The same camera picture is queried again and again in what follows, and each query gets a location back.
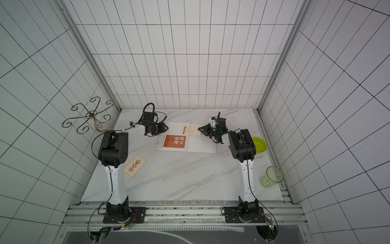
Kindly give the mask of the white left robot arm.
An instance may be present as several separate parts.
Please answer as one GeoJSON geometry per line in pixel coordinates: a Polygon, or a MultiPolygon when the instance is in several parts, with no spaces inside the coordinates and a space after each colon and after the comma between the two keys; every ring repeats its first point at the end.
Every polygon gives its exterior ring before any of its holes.
{"type": "Polygon", "coordinates": [[[111,196],[106,203],[106,213],[111,216],[125,217],[130,214],[129,198],[125,192],[124,166],[129,156],[129,137],[157,136],[168,131],[169,127],[164,123],[139,124],[130,122],[130,127],[121,130],[108,130],[103,136],[98,160],[105,167],[108,176],[111,196]]]}

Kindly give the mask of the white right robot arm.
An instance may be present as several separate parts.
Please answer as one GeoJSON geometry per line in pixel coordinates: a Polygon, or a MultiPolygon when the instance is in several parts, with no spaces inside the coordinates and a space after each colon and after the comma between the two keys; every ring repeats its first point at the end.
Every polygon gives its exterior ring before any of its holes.
{"type": "Polygon", "coordinates": [[[214,143],[229,146],[232,157],[239,161],[244,193],[239,196],[238,213],[240,218],[259,213],[259,201],[255,196],[253,165],[257,150],[248,129],[229,130],[226,119],[212,117],[210,122],[198,128],[198,131],[209,137],[214,143]]]}

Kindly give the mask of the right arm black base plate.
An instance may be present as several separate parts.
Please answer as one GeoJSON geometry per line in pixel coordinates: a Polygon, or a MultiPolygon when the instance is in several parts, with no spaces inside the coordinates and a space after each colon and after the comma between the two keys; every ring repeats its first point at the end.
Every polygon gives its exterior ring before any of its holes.
{"type": "Polygon", "coordinates": [[[240,215],[238,207],[225,206],[221,209],[224,221],[229,224],[266,223],[264,215],[260,213],[249,213],[240,215]]]}

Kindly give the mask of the cream text photo card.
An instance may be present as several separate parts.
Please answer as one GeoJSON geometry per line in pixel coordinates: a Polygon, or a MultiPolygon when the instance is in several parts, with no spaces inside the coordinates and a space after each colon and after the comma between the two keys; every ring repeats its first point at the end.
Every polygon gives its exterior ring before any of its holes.
{"type": "Polygon", "coordinates": [[[182,134],[186,136],[200,136],[201,135],[201,132],[199,131],[200,127],[202,127],[202,125],[184,123],[182,134]]]}

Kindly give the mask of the cream patterned photo card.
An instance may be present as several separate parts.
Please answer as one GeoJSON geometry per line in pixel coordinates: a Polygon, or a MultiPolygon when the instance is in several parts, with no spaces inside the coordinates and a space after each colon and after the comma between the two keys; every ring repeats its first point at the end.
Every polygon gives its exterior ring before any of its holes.
{"type": "Polygon", "coordinates": [[[124,167],[125,175],[133,179],[137,173],[146,165],[147,160],[143,158],[141,155],[135,155],[124,167]]]}

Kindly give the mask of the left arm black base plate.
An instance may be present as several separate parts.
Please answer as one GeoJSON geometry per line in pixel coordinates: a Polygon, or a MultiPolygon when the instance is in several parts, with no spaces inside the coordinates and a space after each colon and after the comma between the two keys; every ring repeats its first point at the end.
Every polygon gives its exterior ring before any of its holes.
{"type": "Polygon", "coordinates": [[[135,221],[136,224],[144,223],[146,215],[146,207],[130,207],[129,213],[125,215],[115,215],[113,213],[106,212],[103,218],[104,224],[132,224],[135,221]]]}

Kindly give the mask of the white photo album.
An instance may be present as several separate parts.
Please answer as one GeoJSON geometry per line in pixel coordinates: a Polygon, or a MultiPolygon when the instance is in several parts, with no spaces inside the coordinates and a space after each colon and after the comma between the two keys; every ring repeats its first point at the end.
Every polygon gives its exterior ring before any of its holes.
{"type": "Polygon", "coordinates": [[[178,152],[189,152],[189,153],[217,153],[217,145],[209,137],[206,137],[201,133],[200,136],[186,136],[186,147],[185,149],[179,148],[167,148],[163,147],[166,135],[183,135],[184,123],[178,122],[167,122],[166,125],[169,127],[168,131],[158,136],[156,150],[162,151],[178,151],[178,152]]]}

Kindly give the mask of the orange photo card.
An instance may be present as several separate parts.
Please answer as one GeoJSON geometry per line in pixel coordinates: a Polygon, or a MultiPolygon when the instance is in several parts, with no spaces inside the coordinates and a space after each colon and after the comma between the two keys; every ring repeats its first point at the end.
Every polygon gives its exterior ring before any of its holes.
{"type": "Polygon", "coordinates": [[[163,147],[185,149],[186,136],[184,136],[184,135],[166,135],[163,147]]]}

